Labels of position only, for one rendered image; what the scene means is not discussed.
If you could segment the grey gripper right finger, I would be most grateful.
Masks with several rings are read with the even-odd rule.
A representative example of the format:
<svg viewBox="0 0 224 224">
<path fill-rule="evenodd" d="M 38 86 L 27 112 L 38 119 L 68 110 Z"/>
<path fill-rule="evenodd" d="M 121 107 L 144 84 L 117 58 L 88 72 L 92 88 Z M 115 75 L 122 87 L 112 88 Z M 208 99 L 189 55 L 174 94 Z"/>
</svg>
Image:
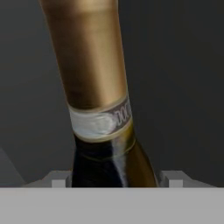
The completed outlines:
<svg viewBox="0 0 224 224">
<path fill-rule="evenodd" d="M 160 186 L 168 188 L 212 188 L 211 185 L 192 179 L 183 171 L 161 171 Z"/>
</svg>

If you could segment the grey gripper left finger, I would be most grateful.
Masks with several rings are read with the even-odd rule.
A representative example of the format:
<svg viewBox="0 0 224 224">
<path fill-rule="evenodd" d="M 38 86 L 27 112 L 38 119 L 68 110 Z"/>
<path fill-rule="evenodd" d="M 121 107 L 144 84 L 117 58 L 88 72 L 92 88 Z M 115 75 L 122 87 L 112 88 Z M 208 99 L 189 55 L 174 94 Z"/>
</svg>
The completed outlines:
<svg viewBox="0 0 224 224">
<path fill-rule="evenodd" d="M 72 186 L 71 171 L 51 171 L 44 178 L 24 185 L 33 188 L 69 188 Z"/>
</svg>

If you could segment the gold-necked dark wine bottle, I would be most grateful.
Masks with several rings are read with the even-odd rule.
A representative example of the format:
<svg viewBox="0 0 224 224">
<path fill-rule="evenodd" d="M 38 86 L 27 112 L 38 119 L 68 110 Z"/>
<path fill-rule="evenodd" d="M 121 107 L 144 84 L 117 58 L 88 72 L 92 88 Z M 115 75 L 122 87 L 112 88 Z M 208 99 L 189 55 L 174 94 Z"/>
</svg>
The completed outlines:
<svg viewBox="0 0 224 224">
<path fill-rule="evenodd" d="M 39 0 L 75 139 L 74 187 L 154 187 L 136 139 L 118 0 Z"/>
</svg>

